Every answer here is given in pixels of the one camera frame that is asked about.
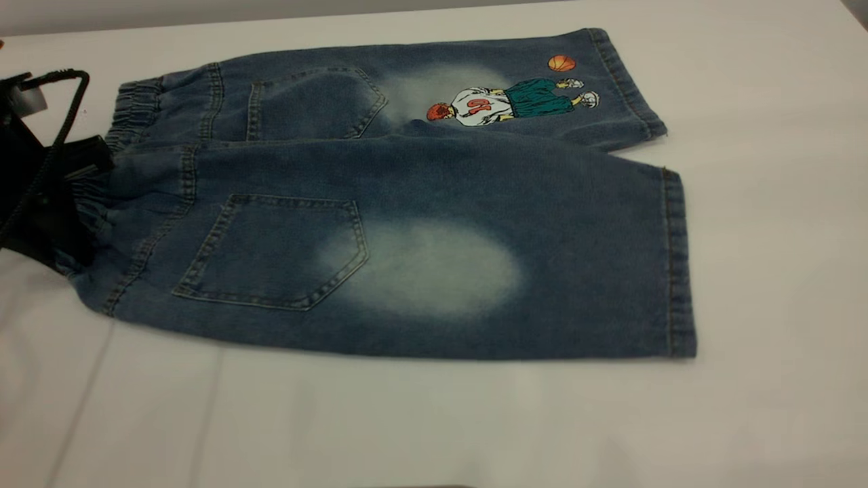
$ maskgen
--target red hair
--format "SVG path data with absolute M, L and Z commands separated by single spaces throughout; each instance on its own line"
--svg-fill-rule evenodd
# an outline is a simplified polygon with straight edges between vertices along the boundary
M 428 109 L 428 120 L 438 121 L 451 115 L 449 103 L 437 103 Z

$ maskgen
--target back pocket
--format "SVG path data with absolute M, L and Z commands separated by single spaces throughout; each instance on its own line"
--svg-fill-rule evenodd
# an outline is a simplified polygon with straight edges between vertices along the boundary
M 247 140 L 360 137 L 385 104 L 385 96 L 361 69 L 316 68 L 255 82 L 247 107 Z
M 367 258 L 354 201 L 231 195 L 173 294 L 310 310 Z

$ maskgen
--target basketball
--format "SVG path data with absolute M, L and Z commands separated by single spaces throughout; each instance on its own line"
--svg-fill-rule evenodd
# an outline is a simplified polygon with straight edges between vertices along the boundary
M 575 59 L 559 54 L 549 59 L 549 68 L 553 71 L 570 71 L 575 68 Z

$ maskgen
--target denim shorts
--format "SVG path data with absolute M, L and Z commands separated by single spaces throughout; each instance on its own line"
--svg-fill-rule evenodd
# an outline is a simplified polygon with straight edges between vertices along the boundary
M 543 78 L 574 109 L 512 113 Z M 692 357 L 681 179 L 603 152 L 664 133 L 601 30 L 244 56 L 121 87 L 117 168 L 76 183 L 95 261 L 61 260 L 88 307 L 217 340 Z

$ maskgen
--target white surface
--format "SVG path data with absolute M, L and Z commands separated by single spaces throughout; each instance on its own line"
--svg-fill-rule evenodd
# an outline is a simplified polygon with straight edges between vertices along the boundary
M 75 137 L 108 129 L 120 82 L 230 56 L 588 26 L 609 31 L 669 126 L 622 153 L 684 179 L 698 359 L 220 346 L 90 313 L 3 251 L 0 485 L 868 485 L 868 34 L 838 2 L 588 0 L 13 37 L 0 76 L 89 71 Z M 70 91 L 48 90 L 53 110 L 28 120 L 43 137 Z
M 0 36 L 548 1 L 550 0 L 0 0 Z

